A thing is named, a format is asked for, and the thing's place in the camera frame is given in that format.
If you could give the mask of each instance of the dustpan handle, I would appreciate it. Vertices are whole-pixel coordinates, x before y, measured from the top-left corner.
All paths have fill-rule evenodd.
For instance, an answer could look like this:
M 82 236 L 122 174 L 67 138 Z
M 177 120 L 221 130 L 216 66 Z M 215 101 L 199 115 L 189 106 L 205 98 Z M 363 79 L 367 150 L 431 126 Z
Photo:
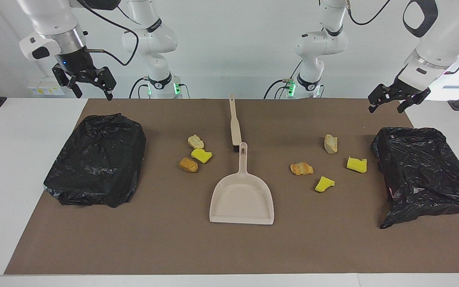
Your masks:
M 240 143 L 239 150 L 238 173 L 247 173 L 247 143 Z

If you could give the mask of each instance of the food piece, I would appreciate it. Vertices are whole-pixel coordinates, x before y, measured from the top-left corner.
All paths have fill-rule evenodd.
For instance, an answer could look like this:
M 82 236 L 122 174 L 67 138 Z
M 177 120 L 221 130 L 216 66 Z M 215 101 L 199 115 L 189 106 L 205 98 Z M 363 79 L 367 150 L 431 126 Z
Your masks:
M 357 158 L 348 158 L 346 163 L 346 168 L 353 171 L 358 171 L 360 173 L 365 173 L 368 170 L 368 160 L 367 159 L 357 159 Z
M 204 142 L 199 138 L 199 136 L 193 135 L 187 139 L 189 145 L 195 149 L 204 149 Z
M 322 193 L 326 189 L 328 189 L 329 187 L 333 187 L 334 185 L 335 182 L 333 180 L 330 180 L 325 176 L 322 176 L 322 178 L 320 178 L 320 182 L 318 182 L 318 184 L 316 185 L 315 190 L 319 193 Z
M 186 171 L 189 171 L 189 172 L 192 172 L 192 173 L 195 173 L 197 171 L 197 162 L 191 160 L 190 158 L 186 158 L 184 157 L 181 161 L 180 161 L 180 167 Z
M 295 175 L 307 175 L 315 173 L 313 171 L 313 167 L 311 167 L 305 162 L 292 163 L 290 165 L 290 169 L 292 173 L 294 173 Z
M 324 140 L 324 148 L 329 154 L 337 153 L 337 137 L 333 137 L 330 134 L 326 135 Z
M 192 151 L 191 156 L 202 163 L 206 163 L 212 157 L 212 153 L 206 152 L 204 149 L 195 149 Z

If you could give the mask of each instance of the brush handle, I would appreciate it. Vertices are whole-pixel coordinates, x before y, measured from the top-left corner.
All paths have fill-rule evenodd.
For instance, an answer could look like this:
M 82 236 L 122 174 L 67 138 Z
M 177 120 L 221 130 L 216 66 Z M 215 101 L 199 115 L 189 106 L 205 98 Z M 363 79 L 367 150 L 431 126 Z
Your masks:
M 239 148 L 239 158 L 238 158 L 238 173 L 246 174 L 247 173 L 247 143 L 242 142 Z
M 235 96 L 233 94 L 229 97 L 229 109 L 231 111 L 231 141 L 234 146 L 240 145 L 242 142 L 242 135 L 240 134 L 240 123 L 237 119 L 237 109 L 235 108 Z

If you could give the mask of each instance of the plastic bag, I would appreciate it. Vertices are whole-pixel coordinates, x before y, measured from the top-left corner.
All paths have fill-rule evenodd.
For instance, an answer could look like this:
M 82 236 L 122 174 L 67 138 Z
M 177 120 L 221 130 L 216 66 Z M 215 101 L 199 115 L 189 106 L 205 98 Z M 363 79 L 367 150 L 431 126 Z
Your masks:
M 121 114 L 87 116 L 72 132 L 45 178 L 45 190 L 63 205 L 129 202 L 143 163 L 146 136 Z
M 380 228 L 423 215 L 459 213 L 459 161 L 433 128 L 382 128 L 371 145 L 390 212 Z

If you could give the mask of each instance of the yellow sponge piece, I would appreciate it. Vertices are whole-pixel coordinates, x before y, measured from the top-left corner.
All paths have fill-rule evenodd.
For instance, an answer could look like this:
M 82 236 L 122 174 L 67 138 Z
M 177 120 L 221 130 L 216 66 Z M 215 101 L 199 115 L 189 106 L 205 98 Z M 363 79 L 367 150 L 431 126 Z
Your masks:
M 191 156 L 202 163 L 206 163 L 212 157 L 212 153 L 206 152 L 204 149 L 194 149 Z
M 333 187 L 334 185 L 335 182 L 333 180 L 330 180 L 325 176 L 322 176 L 322 178 L 320 178 L 320 182 L 318 182 L 318 184 L 316 185 L 315 190 L 319 193 L 322 193 L 326 189 L 328 189 L 329 187 Z
M 368 160 L 367 159 L 357 159 L 357 158 L 348 158 L 348 162 L 346 163 L 346 168 L 351 169 L 354 171 L 358 171 L 360 173 L 365 173 L 368 170 Z

